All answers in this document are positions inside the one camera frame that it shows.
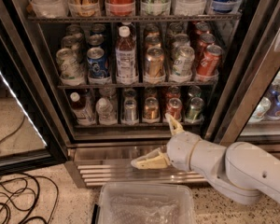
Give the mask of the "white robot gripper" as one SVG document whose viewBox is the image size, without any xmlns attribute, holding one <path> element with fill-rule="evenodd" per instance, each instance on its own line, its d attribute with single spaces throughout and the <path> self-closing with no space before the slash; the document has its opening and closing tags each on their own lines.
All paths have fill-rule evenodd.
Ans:
<svg viewBox="0 0 280 224">
<path fill-rule="evenodd" d="M 171 164 L 177 170 L 190 170 L 190 156 L 194 147 L 202 138 L 190 132 L 184 132 L 183 126 L 169 113 L 165 114 L 173 137 L 167 143 L 167 154 L 156 148 L 148 154 L 131 161 L 131 166 L 139 170 L 165 169 Z"/>
</svg>

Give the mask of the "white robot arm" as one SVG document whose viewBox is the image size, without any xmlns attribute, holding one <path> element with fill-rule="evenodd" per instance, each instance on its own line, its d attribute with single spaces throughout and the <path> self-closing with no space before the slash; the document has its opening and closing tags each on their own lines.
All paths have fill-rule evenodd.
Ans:
<svg viewBox="0 0 280 224">
<path fill-rule="evenodd" d="M 131 161 L 137 169 L 164 169 L 173 166 L 180 171 L 193 171 L 226 197 L 241 203 L 256 203 L 265 194 L 280 204 L 280 160 L 247 142 L 228 147 L 186 132 L 167 114 L 172 134 L 166 150 L 157 148 Z"/>
</svg>

